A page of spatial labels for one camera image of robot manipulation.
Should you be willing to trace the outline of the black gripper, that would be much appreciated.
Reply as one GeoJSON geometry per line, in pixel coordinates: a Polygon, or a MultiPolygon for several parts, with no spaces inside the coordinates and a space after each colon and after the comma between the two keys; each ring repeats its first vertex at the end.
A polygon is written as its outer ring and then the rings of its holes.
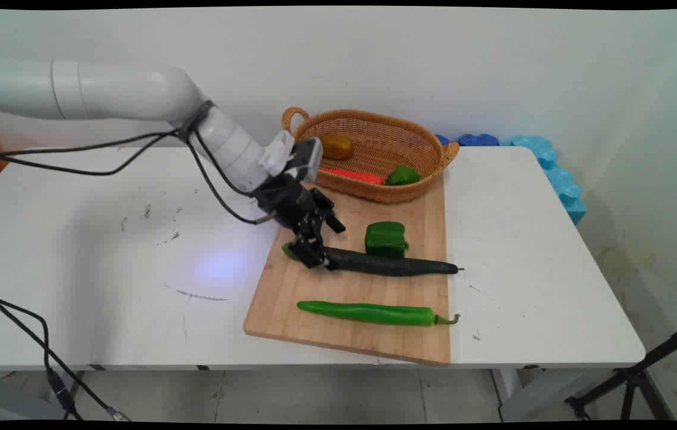
{"type": "Polygon", "coordinates": [[[307,189],[291,175],[267,180],[253,191],[253,197],[262,211],[272,214],[274,220],[296,236],[288,242],[288,252],[308,269],[317,267],[331,270],[321,235],[323,221],[336,234],[346,230],[335,214],[335,203],[319,188],[307,189]]]}

